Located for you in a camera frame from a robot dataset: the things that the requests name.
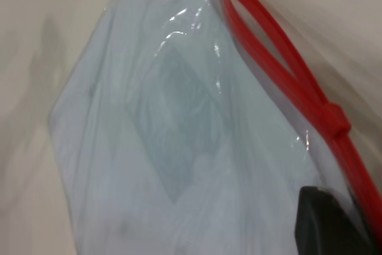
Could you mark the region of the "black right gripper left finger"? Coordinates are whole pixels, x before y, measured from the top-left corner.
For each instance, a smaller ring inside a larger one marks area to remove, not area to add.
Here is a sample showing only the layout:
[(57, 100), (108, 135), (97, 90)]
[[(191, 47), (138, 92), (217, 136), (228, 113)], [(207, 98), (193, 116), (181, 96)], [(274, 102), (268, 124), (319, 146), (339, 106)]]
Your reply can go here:
[(335, 197), (315, 186), (300, 189), (294, 236), (298, 254), (376, 253)]

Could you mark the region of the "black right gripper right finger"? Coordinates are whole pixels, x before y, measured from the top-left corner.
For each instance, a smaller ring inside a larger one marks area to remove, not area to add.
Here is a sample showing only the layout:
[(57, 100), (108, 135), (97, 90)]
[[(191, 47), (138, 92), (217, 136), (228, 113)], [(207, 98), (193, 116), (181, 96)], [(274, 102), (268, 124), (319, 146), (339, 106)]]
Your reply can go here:
[(380, 242), (378, 241), (377, 237), (375, 236), (375, 234), (374, 234), (374, 232), (373, 232), (373, 230), (372, 230), (372, 228), (371, 228), (371, 226), (370, 226), (370, 224), (366, 218), (366, 215), (363, 212), (363, 209), (361, 208), (361, 206), (358, 202), (358, 199), (354, 195), (352, 195), (352, 202), (355, 206), (357, 214), (361, 218), (362, 226), (365, 230), (366, 237), (369, 241), (370, 246), (373, 249), (374, 254), (381, 254)]

